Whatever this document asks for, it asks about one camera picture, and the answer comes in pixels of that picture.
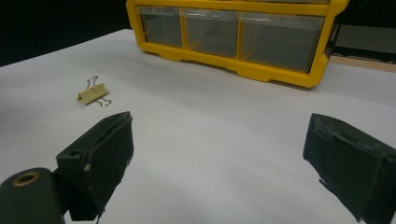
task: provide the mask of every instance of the yellow storage bin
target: yellow storage bin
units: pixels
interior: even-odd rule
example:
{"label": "yellow storage bin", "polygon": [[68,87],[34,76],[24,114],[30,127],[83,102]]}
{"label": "yellow storage bin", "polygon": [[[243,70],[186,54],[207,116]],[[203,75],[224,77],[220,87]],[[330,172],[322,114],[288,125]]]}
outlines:
{"label": "yellow storage bin", "polygon": [[347,3],[128,0],[127,10],[143,51],[310,88],[322,79],[333,22]]}

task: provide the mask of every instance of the white table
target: white table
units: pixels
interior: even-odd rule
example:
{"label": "white table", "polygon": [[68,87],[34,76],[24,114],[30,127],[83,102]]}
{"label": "white table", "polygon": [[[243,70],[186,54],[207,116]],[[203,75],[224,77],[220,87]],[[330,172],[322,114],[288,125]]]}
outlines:
{"label": "white table", "polygon": [[[92,76],[112,105],[76,100]],[[396,147],[396,74],[329,64],[311,90],[263,83],[143,53],[129,30],[1,67],[0,104],[0,182],[53,171],[96,122],[131,111],[134,158],[104,224],[356,223],[303,159],[311,114]]]}

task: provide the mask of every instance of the yellow organizer frame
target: yellow organizer frame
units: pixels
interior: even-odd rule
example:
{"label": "yellow organizer frame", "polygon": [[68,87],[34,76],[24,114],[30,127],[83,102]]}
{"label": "yellow organizer frame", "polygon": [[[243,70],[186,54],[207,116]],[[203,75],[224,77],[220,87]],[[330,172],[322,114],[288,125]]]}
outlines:
{"label": "yellow organizer frame", "polygon": [[[128,0],[126,3],[129,20],[134,28],[136,43],[143,51],[160,55],[162,58],[180,62],[194,61],[223,67],[235,71],[240,77],[259,81],[277,80],[307,88],[319,84],[325,72],[328,57],[325,49],[332,31],[335,17],[342,12],[349,0],[331,0],[328,4],[293,4],[293,3],[265,3],[246,1],[221,0]],[[137,7],[192,7],[201,9],[236,10],[246,12],[264,12],[289,15],[322,16],[325,18],[318,46],[309,73],[293,71],[286,68],[273,67],[261,63],[250,63],[238,60],[240,55],[240,27],[238,24],[236,58],[226,58],[202,52],[191,51],[186,48],[186,29],[184,18],[180,16],[182,48],[173,48],[146,41],[143,23]]]}

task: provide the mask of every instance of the white tabletop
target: white tabletop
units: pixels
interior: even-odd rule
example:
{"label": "white tabletop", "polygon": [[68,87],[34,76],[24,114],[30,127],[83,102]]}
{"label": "white tabletop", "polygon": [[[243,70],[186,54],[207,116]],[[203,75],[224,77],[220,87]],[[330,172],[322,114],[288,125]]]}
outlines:
{"label": "white tabletop", "polygon": [[[110,106],[76,100],[92,76]],[[143,53],[129,30],[1,67],[0,104],[0,182],[53,171],[96,122],[131,111],[134,158],[104,224],[356,223],[303,159],[311,114],[396,147],[396,74],[329,64],[311,90],[263,83]]]}

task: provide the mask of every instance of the binder clip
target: binder clip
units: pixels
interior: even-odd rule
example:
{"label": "binder clip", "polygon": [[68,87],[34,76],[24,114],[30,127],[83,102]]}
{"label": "binder clip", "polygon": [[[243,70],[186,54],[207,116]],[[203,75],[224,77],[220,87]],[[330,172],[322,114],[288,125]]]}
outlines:
{"label": "binder clip", "polygon": [[79,92],[77,99],[79,102],[83,103],[84,105],[88,105],[92,102],[96,102],[100,104],[101,107],[105,107],[111,104],[111,100],[107,100],[104,98],[104,96],[108,94],[108,90],[106,89],[105,84],[99,83],[95,85],[97,78],[98,76],[94,76],[94,77],[90,77],[87,80],[88,82],[87,90]]}

